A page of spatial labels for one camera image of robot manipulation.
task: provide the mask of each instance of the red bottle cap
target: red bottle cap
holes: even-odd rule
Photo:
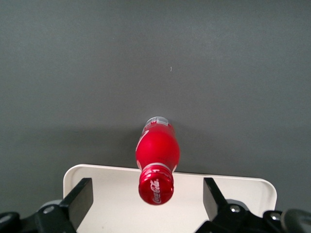
[[[139,194],[151,205],[161,205],[171,199],[174,186],[173,176],[169,169],[162,165],[146,167],[139,178]]]

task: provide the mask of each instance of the coca-cola logo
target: coca-cola logo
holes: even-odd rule
[[[161,195],[160,195],[160,183],[159,179],[156,179],[155,181],[150,181],[150,189],[154,193],[154,197],[152,200],[154,203],[161,204]]]

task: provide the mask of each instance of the black mechanical part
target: black mechanical part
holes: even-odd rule
[[[289,210],[255,216],[241,205],[228,203],[212,178],[204,178],[203,203],[210,221],[197,233],[311,233],[311,214]]]
[[[91,178],[83,178],[59,205],[48,205],[19,219],[16,212],[0,214],[0,233],[76,233],[93,204]]]
[[[281,225],[287,233],[311,233],[311,213],[296,209],[284,211]]]

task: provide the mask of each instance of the gray surface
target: gray surface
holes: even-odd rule
[[[136,167],[172,120],[178,171],[260,177],[311,211],[310,1],[0,1],[0,212],[80,163]]]

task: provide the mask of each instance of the plastic bottle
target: plastic bottle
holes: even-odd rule
[[[136,147],[136,161],[142,171],[138,191],[145,202],[161,205],[172,197],[172,172],[179,156],[175,131],[168,120],[160,116],[148,120]]]

